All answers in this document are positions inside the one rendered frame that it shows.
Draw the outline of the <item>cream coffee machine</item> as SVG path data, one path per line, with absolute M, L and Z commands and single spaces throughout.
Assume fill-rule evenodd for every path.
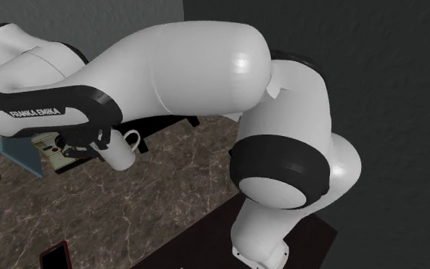
M 90 158 L 65 157 L 63 151 L 69 147 L 63 143 L 61 135 L 57 132 L 36 135 L 31 139 L 31 143 L 49 160 L 53 171 L 57 174 L 65 173 L 90 161 Z

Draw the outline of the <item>white mug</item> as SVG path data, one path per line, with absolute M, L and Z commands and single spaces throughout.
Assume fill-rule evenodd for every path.
M 127 138 L 136 135 L 137 140 L 133 145 L 127 142 Z M 135 160 L 135 150 L 141 142 L 140 133 L 134 129 L 122 134 L 115 129 L 111 130 L 110 141 L 105 150 L 98 149 L 102 159 L 107 162 L 114 170 L 122 171 L 131 167 Z

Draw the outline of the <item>blue box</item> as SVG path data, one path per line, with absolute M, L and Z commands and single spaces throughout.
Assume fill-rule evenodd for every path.
M 31 143 L 31 137 L 7 138 L 0 136 L 0 153 L 37 177 L 43 177 L 38 149 Z

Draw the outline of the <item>black angular stand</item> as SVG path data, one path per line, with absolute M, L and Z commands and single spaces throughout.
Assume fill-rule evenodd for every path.
M 141 141 L 137 149 L 141 154 L 144 154 L 149 151 L 144 142 L 145 138 L 184 119 L 186 119 L 193 127 L 199 125 L 199 120 L 196 116 L 163 115 L 125 122 L 115 126 L 115 129 L 120 131 L 123 135 L 132 129 L 138 131 L 141 136 Z

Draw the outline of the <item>red phone with black screen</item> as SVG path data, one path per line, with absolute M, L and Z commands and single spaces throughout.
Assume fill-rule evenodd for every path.
M 40 269 L 73 269 L 66 241 L 60 241 L 39 256 Z

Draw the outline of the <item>dark robot stand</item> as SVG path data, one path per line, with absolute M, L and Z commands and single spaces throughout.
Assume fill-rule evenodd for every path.
M 250 269 L 232 253 L 230 237 L 245 197 L 238 193 L 131 269 Z M 285 237 L 283 269 L 321 269 L 338 232 L 312 214 Z

